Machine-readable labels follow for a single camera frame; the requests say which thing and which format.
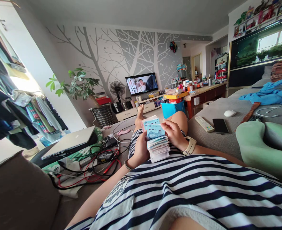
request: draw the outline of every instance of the bracelet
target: bracelet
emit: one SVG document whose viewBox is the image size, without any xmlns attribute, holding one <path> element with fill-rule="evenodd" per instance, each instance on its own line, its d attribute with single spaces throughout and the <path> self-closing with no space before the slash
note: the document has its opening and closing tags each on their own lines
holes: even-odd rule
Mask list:
<svg viewBox="0 0 282 230">
<path fill-rule="evenodd" d="M 130 168 L 130 167 L 127 165 L 127 161 L 128 161 L 128 159 L 126 159 L 126 160 L 124 161 L 125 167 L 126 167 L 129 171 L 133 170 L 133 168 Z"/>
<path fill-rule="evenodd" d="M 186 148 L 186 150 L 184 150 L 182 153 L 186 156 L 191 155 L 194 151 L 195 145 L 196 145 L 196 140 L 194 140 L 191 137 L 185 137 L 185 139 L 189 140 L 189 145 Z"/>
</svg>

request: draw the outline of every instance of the blue cloth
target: blue cloth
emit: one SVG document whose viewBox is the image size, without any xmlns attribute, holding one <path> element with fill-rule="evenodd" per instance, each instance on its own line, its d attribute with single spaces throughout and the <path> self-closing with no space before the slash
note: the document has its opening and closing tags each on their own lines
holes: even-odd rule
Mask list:
<svg viewBox="0 0 282 230">
<path fill-rule="evenodd" d="M 282 90 L 274 89 L 278 85 L 282 85 L 282 80 L 275 83 L 268 82 L 259 92 L 243 95 L 239 99 L 250 101 L 252 104 L 254 102 L 261 102 L 262 105 L 282 104 Z"/>
</svg>

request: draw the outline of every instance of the beige smartwatch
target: beige smartwatch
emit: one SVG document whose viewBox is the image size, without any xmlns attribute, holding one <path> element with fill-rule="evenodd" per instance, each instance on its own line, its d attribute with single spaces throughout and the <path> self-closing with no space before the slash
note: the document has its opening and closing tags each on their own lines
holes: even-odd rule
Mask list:
<svg viewBox="0 0 282 230">
<path fill-rule="evenodd" d="M 195 145 L 196 145 L 196 140 L 194 140 L 191 137 L 185 137 L 185 139 L 189 140 L 189 145 L 186 148 L 186 150 L 184 150 L 182 153 L 186 156 L 191 155 L 194 151 Z"/>
</svg>

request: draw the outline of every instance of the red box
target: red box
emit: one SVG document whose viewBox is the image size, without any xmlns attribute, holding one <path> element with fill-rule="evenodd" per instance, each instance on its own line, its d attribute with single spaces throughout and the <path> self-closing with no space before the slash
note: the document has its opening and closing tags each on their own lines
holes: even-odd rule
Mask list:
<svg viewBox="0 0 282 230">
<path fill-rule="evenodd" d="M 100 98 L 96 98 L 96 101 L 99 105 L 103 105 L 103 104 L 107 104 L 107 103 L 111 103 L 111 99 L 108 97 L 100 97 Z"/>
<path fill-rule="evenodd" d="M 174 102 L 180 103 L 181 101 L 182 101 L 181 98 L 178 98 L 178 99 L 169 99 L 169 102 L 170 102 L 170 103 L 174 103 Z"/>
</svg>

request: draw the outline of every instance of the wrist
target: wrist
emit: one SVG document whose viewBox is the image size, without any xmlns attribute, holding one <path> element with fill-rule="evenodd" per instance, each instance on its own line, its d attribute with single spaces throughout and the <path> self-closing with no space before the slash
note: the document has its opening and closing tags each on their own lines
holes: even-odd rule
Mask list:
<svg viewBox="0 0 282 230">
<path fill-rule="evenodd" d="M 180 150 L 180 151 L 184 151 L 188 148 L 189 146 L 189 141 L 187 139 L 182 139 L 182 141 L 179 143 L 179 145 L 177 146 L 177 148 Z"/>
<path fill-rule="evenodd" d="M 132 169 L 135 169 L 140 165 L 140 163 L 136 160 L 136 158 L 134 158 L 134 156 L 129 158 L 128 161 L 126 162 L 126 164 L 127 164 L 128 167 L 130 167 Z"/>
</svg>

